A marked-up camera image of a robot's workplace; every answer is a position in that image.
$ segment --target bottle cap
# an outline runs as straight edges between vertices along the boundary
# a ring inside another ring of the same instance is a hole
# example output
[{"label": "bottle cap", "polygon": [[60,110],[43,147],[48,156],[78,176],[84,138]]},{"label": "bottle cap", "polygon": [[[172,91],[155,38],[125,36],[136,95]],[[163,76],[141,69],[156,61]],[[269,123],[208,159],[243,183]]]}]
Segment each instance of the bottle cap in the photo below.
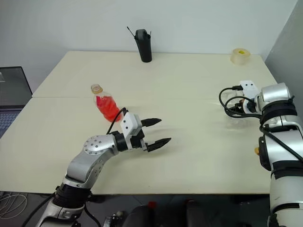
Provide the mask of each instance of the bottle cap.
[{"label": "bottle cap", "polygon": [[93,84],[90,86],[91,92],[94,94],[101,93],[103,91],[102,87],[99,84]]}]

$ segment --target red liquid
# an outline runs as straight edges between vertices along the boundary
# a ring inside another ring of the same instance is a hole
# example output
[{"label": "red liquid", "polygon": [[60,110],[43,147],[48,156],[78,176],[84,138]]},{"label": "red liquid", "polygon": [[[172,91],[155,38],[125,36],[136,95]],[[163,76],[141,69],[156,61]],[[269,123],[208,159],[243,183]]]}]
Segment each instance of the red liquid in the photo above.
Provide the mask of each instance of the red liquid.
[{"label": "red liquid", "polygon": [[[113,122],[114,118],[119,112],[119,108],[117,107],[114,99],[110,96],[103,96],[103,97],[96,96],[96,104],[98,109],[104,115],[104,117],[108,121]],[[117,117],[116,122],[119,121],[120,119],[121,119],[121,115]]]}]

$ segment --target black container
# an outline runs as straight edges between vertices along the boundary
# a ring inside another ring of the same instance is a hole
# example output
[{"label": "black container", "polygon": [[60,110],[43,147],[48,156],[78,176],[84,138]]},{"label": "black container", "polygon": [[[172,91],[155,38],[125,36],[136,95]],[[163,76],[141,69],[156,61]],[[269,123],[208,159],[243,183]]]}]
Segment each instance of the black container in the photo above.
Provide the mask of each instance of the black container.
[{"label": "black container", "polygon": [[152,61],[151,36],[147,34],[145,29],[136,31],[134,39],[137,43],[141,60],[143,62]]}]

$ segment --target laptop screen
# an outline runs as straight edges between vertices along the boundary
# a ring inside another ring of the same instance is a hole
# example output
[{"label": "laptop screen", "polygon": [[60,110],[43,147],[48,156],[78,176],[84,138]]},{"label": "laptop screen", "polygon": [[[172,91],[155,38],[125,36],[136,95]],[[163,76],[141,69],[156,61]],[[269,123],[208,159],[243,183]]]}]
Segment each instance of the laptop screen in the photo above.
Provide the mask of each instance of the laptop screen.
[{"label": "laptop screen", "polygon": [[0,68],[0,108],[22,108],[31,97],[22,67]]}]

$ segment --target laptop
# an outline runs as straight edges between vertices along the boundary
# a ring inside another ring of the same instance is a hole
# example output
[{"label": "laptop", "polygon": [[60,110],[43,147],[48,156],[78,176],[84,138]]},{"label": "laptop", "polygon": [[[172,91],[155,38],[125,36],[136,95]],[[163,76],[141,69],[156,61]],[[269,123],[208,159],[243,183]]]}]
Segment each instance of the laptop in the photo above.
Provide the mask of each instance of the laptop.
[{"label": "laptop", "polygon": [[32,94],[21,66],[0,67],[0,138]]}]

